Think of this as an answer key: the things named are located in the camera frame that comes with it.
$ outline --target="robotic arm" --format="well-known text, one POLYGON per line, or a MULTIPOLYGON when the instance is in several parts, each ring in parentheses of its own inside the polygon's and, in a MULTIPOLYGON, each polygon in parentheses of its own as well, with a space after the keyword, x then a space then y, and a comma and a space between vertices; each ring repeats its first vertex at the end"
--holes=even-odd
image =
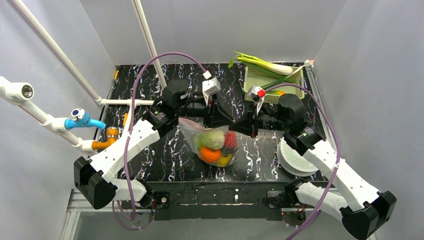
MULTIPOLYGON (((185 80, 171 80, 163 90, 162 98, 143 115, 133 127, 132 134, 124 132, 111 146, 89 159, 80 157, 74 163, 75 186, 94 209, 101 209, 110 201, 129 200, 126 180, 116 179, 124 165, 124 147, 128 142, 127 159, 130 161, 144 148, 158 141, 178 124, 178 117, 202 117, 208 128, 228 125, 232 131, 254 138, 258 129, 284 131, 284 140, 301 156, 314 164, 326 176, 338 168, 334 186, 342 196, 328 193, 320 209, 342 221, 345 228, 357 239, 366 239, 387 222, 396 204, 395 196, 381 193, 363 180, 342 160, 335 165, 336 153, 324 135, 305 119, 305 107, 293 94, 280 97, 276 110, 261 110, 263 95, 258 88, 251 88, 249 96, 256 99, 247 112, 237 121, 218 103, 216 93, 219 82, 211 79, 203 82, 203 92, 190 94, 185 80)), ((145 182, 132 180, 136 202, 151 194, 145 182)), ((278 199, 281 203, 304 203, 315 206, 323 195, 304 178, 297 178, 285 187, 278 199)))

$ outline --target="plastic bag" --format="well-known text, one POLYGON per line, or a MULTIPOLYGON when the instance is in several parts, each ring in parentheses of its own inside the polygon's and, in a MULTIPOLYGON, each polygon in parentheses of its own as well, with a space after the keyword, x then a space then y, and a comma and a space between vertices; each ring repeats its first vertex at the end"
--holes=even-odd
POLYGON ((200 124, 179 118, 179 129, 184 135, 191 150, 205 163, 226 167, 233 164, 237 150, 237 138, 228 126, 206 129, 200 124))

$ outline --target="green plastic basket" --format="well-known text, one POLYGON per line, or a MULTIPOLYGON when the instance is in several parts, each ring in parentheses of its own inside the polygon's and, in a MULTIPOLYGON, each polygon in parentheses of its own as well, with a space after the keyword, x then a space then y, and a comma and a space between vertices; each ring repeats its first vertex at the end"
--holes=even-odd
MULTIPOLYGON (((297 72, 295 75, 293 75, 292 78, 296 78, 296 82, 295 82, 296 85, 304 86, 304 74, 302 70, 297 72)), ((275 82, 276 80, 278 79, 274 77, 270 77, 266 74, 263 74, 262 72, 257 71, 255 69, 246 67, 246 73, 244 76, 244 88, 243 88, 245 93, 244 100, 253 101, 246 94, 251 86, 255 85, 255 86, 261 87, 261 86, 270 84, 272 82, 275 82)), ((282 91, 282 92, 285 92, 286 94, 295 94, 300 99, 303 99, 305 97, 305 92, 294 86, 282 86, 282 87, 274 89, 274 91, 282 91)), ((265 96, 264 102, 267 104, 277 104, 279 98, 280 98, 280 95, 267 93, 265 96)))

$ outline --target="blue valve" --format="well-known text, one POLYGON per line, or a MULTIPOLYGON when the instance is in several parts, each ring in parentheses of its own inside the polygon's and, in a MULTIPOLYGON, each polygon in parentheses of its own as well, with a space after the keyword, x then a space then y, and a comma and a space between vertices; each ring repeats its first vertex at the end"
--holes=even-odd
POLYGON ((65 128, 71 130, 73 128, 91 128, 105 129, 106 124, 99 120, 90 118, 88 112, 82 108, 75 108, 70 113, 70 119, 65 120, 65 128))

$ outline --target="gray floor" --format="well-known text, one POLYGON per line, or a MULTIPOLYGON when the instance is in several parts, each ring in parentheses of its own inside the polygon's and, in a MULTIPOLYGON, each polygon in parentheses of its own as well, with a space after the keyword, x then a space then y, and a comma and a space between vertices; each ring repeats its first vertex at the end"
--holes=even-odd
MULTIPOLYGON (((147 222, 147 213, 134 221, 139 226, 147 222)), ((111 212, 82 212, 75 240, 283 240, 295 229, 283 221, 265 219, 179 219, 154 221, 141 231, 121 227, 111 212)), ((295 240, 354 240, 337 221, 326 213, 295 240)))

